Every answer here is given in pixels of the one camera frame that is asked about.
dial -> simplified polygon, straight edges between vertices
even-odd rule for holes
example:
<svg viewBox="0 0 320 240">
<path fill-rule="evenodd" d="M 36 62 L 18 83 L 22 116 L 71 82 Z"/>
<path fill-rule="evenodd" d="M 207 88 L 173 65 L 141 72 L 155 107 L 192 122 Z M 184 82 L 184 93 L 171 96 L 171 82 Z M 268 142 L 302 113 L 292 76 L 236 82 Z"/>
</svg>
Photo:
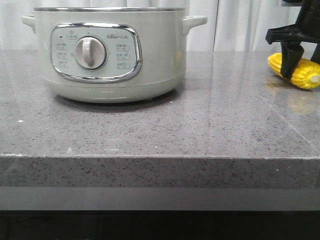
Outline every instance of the dial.
<svg viewBox="0 0 320 240">
<path fill-rule="evenodd" d="M 97 69 L 104 64 L 107 52 L 100 40 L 86 36 L 75 44 L 74 58 L 79 65 L 86 69 Z"/>
</svg>

slow cooker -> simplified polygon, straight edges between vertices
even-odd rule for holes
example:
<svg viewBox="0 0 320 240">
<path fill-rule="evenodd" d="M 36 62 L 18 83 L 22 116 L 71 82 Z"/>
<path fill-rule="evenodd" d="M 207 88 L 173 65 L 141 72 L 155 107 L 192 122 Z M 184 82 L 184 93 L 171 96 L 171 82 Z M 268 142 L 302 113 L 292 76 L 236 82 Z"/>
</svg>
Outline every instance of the slow cooker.
<svg viewBox="0 0 320 240">
<path fill-rule="evenodd" d="M 184 8 L 36 7 L 21 17 L 37 35 L 43 79 L 58 95 L 89 103 L 150 99 L 185 76 L 186 36 L 206 16 Z"/>
</svg>

dark floor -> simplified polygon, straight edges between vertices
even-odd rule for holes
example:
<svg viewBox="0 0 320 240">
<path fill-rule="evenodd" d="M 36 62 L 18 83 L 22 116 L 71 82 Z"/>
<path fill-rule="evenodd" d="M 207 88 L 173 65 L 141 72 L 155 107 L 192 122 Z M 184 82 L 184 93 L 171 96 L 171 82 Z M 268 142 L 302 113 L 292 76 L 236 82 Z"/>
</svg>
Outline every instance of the dark floor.
<svg viewBox="0 0 320 240">
<path fill-rule="evenodd" d="M 0 240 L 320 240 L 320 212 L 0 214 Z"/>
</svg>

pot base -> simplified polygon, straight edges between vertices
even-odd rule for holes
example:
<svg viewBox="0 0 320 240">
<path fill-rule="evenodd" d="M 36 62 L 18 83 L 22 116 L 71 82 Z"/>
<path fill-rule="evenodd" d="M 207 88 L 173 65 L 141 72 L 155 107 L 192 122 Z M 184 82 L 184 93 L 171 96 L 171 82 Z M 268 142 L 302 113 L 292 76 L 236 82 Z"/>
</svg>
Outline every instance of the pot base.
<svg viewBox="0 0 320 240">
<path fill-rule="evenodd" d="M 78 87 L 46 80 L 49 88 L 67 99 L 86 103 L 129 103 L 151 99 L 173 90 L 183 79 L 180 75 L 171 80 L 131 87 Z"/>
</svg>

corn cob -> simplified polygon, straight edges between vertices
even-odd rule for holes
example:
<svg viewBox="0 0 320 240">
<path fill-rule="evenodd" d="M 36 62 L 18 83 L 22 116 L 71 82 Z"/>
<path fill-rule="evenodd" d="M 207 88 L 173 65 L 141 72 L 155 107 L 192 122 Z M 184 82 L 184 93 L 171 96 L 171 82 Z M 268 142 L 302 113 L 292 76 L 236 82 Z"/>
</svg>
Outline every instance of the corn cob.
<svg viewBox="0 0 320 240">
<path fill-rule="evenodd" d="M 281 75 L 282 53 L 275 53 L 268 58 L 272 70 L 283 78 Z M 309 90 L 320 86 L 320 65 L 302 58 L 295 68 L 292 78 L 289 79 L 293 85 L 298 88 Z"/>
</svg>

